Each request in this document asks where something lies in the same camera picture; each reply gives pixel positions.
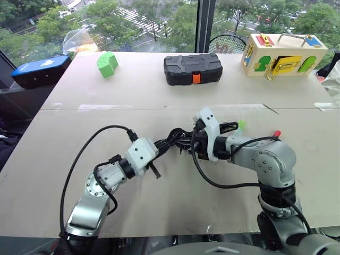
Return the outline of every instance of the window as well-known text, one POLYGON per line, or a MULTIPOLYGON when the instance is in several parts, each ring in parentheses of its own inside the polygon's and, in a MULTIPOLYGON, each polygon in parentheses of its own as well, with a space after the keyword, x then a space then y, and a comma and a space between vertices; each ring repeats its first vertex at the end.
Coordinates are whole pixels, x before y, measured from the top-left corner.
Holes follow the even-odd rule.
POLYGON ((216 0, 211 38, 233 33, 245 41, 250 33, 316 35, 329 53, 316 69, 330 63, 340 50, 340 1, 216 0))
POLYGON ((197 0, 1 0, 0 49, 18 66, 83 29, 99 50, 194 52, 196 18, 197 0))

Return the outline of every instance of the tape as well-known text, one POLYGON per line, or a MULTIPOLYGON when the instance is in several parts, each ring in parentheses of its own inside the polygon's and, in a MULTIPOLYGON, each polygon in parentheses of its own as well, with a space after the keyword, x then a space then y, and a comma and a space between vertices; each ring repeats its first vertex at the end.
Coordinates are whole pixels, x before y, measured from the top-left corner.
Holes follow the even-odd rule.
POLYGON ((60 110, 63 107, 63 104, 62 103, 54 103, 54 104, 51 104, 50 107, 53 110, 60 110))
POLYGON ((322 112, 339 109, 337 103, 314 103, 314 106, 322 112))
MULTIPOLYGON (((133 109, 133 110, 160 110, 160 109, 180 109, 180 110, 201 110, 205 105, 164 105, 159 106, 137 106, 137 105, 90 105, 82 104, 78 107, 78 111, 90 111, 90 110, 107 110, 107 109, 133 109)), ((223 110, 223 109, 269 109, 264 104, 234 104, 234 105, 208 105, 212 110, 223 110)))
POLYGON ((80 105, 78 112, 87 112, 90 110, 108 110, 108 109, 134 109, 133 105, 80 105))

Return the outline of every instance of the green door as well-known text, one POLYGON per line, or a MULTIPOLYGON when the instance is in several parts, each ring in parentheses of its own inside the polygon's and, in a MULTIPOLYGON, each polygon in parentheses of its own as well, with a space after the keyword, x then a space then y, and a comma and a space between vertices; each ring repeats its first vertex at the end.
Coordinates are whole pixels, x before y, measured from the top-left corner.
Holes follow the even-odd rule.
POLYGON ((316 57, 308 57, 303 64, 300 66, 298 72, 299 73, 304 73, 308 71, 310 67, 312 67, 312 64, 314 64, 315 60, 317 60, 316 57))
POLYGON ((269 56, 264 56, 260 58, 259 62, 257 63, 258 67, 255 69, 255 72, 264 72, 267 68, 267 65, 270 62, 269 56))

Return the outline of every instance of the logo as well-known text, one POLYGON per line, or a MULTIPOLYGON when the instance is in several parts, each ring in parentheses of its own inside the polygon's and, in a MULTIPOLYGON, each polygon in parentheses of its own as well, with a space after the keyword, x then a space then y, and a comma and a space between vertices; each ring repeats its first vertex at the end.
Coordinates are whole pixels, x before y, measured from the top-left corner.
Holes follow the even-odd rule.
POLYGON ((54 63, 54 60, 48 59, 45 62, 43 62, 40 66, 51 65, 52 63, 54 63))

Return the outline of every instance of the plastic bag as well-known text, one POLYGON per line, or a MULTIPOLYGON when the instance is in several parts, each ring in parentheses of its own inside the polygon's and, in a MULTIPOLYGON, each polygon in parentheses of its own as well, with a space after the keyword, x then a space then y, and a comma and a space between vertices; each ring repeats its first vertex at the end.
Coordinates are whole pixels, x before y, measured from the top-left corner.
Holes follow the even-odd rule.
POLYGON ((331 72, 324 79, 322 86, 340 106, 340 60, 336 62, 331 72))
POLYGON ((98 51, 98 47, 85 28, 72 30, 63 41, 63 54, 80 51, 98 51))

